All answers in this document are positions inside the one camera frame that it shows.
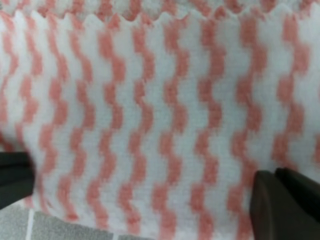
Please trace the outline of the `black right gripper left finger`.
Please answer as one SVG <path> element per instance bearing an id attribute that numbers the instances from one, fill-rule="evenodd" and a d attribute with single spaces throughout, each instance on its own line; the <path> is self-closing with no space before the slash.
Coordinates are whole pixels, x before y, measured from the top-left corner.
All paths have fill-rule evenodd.
<path id="1" fill-rule="evenodd" d="M 0 208 L 33 194 L 35 172 L 27 152 L 0 153 Z"/>

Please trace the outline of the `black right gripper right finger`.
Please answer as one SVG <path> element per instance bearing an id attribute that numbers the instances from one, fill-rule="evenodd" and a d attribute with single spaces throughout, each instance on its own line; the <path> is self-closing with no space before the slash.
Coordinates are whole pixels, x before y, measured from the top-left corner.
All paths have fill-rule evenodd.
<path id="1" fill-rule="evenodd" d="M 256 240 L 318 240 L 320 184 L 289 168 L 259 170 L 249 214 Z"/>

